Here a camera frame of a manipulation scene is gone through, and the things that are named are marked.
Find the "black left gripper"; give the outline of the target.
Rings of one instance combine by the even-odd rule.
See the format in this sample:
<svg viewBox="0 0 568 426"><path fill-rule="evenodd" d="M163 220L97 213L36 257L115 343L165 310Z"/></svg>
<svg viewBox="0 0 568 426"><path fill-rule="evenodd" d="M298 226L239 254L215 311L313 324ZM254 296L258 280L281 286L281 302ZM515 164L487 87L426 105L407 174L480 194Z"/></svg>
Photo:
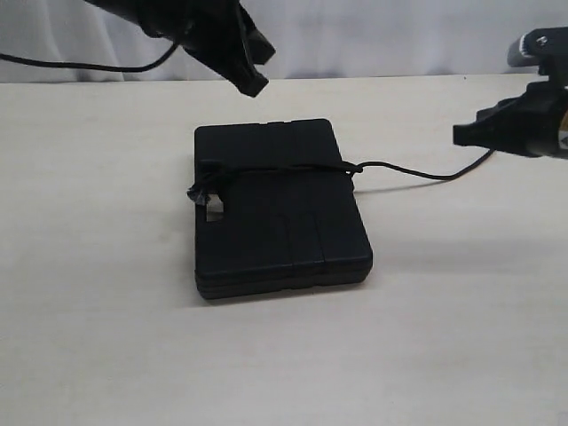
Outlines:
<svg viewBox="0 0 568 426"><path fill-rule="evenodd" d="M275 48L240 1L91 0L90 4L137 25L152 38L178 41L194 59L256 97L269 83L256 65Z"/></svg>

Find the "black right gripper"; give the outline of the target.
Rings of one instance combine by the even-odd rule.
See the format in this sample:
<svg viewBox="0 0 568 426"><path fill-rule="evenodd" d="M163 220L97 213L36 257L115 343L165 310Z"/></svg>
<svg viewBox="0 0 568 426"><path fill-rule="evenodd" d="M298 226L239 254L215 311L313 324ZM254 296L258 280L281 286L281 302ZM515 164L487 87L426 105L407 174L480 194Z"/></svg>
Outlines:
<svg viewBox="0 0 568 426"><path fill-rule="evenodd" d="M528 158L566 158L567 89L529 83L522 95L477 111L476 122L454 125L453 143Z"/></svg>

